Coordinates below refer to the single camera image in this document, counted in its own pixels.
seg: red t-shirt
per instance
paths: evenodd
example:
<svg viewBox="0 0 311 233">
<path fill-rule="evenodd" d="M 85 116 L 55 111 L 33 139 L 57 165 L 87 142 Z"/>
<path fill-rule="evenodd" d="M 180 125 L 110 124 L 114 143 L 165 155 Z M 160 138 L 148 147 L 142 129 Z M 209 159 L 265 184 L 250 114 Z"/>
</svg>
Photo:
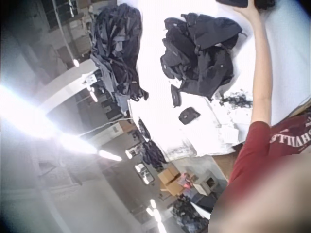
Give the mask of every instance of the red t-shirt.
<svg viewBox="0 0 311 233">
<path fill-rule="evenodd" d="M 264 122 L 254 122 L 249 127 L 245 144 L 234 164 L 229 184 L 234 181 L 234 190 L 238 190 L 240 196 L 264 169 L 277 161 L 276 158 L 310 149 L 311 115 L 293 117 L 272 128 Z"/>
</svg>

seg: white cable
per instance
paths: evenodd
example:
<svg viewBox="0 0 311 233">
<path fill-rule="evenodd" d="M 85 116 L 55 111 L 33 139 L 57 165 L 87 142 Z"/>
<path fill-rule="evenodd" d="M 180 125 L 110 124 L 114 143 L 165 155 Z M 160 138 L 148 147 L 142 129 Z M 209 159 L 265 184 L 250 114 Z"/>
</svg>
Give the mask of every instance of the white cable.
<svg viewBox="0 0 311 233">
<path fill-rule="evenodd" d="M 86 134 L 92 133 L 92 132 L 94 132 L 94 131 L 96 131 L 96 130 L 99 130 L 99 129 L 105 127 L 106 125 L 114 124 L 114 123 L 116 123 L 116 122 L 118 122 L 118 121 L 122 121 L 122 120 L 133 120 L 133 118 L 123 118 L 123 119 L 114 120 L 114 121 L 108 122 L 108 123 L 106 123 L 106 124 L 104 124 L 104 125 L 102 125 L 102 126 L 99 126 L 99 127 L 95 128 L 95 129 L 92 129 L 92 130 L 87 131 L 87 132 L 85 132 L 85 133 L 79 134 L 79 135 L 77 135 L 77 136 L 78 136 L 78 137 L 81 137 L 81 136 L 83 136 L 83 135 L 86 135 Z"/>
</svg>

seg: person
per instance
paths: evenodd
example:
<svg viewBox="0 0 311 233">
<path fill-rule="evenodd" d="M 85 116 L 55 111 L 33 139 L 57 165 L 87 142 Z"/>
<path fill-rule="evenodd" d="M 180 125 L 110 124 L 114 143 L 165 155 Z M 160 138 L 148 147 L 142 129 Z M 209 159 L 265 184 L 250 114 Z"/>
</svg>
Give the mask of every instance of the person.
<svg viewBox="0 0 311 233">
<path fill-rule="evenodd" d="M 296 231 L 299 223 L 311 216 L 311 205 L 306 205 L 311 157 L 297 154 L 311 151 L 311 115 L 271 127 L 272 61 L 265 25 L 254 0 L 248 0 L 247 8 L 234 10 L 254 31 L 253 110 L 245 144 L 211 213 L 208 232 L 300 232 Z"/>
</svg>

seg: hand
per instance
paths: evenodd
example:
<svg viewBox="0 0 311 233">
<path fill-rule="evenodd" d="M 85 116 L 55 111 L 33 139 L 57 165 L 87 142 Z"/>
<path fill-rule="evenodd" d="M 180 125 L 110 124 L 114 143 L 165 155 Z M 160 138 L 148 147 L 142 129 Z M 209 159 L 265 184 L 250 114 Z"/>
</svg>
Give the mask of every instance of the hand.
<svg viewBox="0 0 311 233">
<path fill-rule="evenodd" d="M 252 24 L 259 19 L 259 13 L 255 7 L 254 0 L 248 0 L 247 8 L 233 7 L 233 9 L 247 18 Z"/>
</svg>

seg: cardboard box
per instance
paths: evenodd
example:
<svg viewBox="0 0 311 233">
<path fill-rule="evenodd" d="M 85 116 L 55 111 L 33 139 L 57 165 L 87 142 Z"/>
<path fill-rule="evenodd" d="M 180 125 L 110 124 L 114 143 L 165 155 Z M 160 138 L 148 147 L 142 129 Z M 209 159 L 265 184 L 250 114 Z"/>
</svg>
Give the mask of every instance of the cardboard box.
<svg viewBox="0 0 311 233">
<path fill-rule="evenodd" d="M 162 192 L 167 192 L 167 189 L 166 189 L 164 183 L 162 183 L 162 182 L 161 182 L 161 184 L 160 184 L 160 190 L 161 190 Z"/>
<path fill-rule="evenodd" d="M 158 174 L 159 179 L 164 184 L 173 181 L 180 173 L 174 165 L 169 165 L 167 169 Z"/>
<path fill-rule="evenodd" d="M 207 172 L 202 175 L 196 182 L 193 183 L 196 190 L 198 190 L 200 194 L 206 196 L 208 196 L 217 185 L 218 180 L 211 172 Z"/>
<path fill-rule="evenodd" d="M 180 172 L 177 170 L 177 168 L 173 165 L 173 164 L 170 164 L 167 169 L 170 171 L 170 173 L 176 177 L 180 174 Z"/>
<path fill-rule="evenodd" d="M 184 191 L 184 187 L 181 186 L 177 180 L 174 180 L 173 182 L 169 183 L 168 185 L 165 186 L 165 188 L 172 196 L 179 195 Z"/>
</svg>

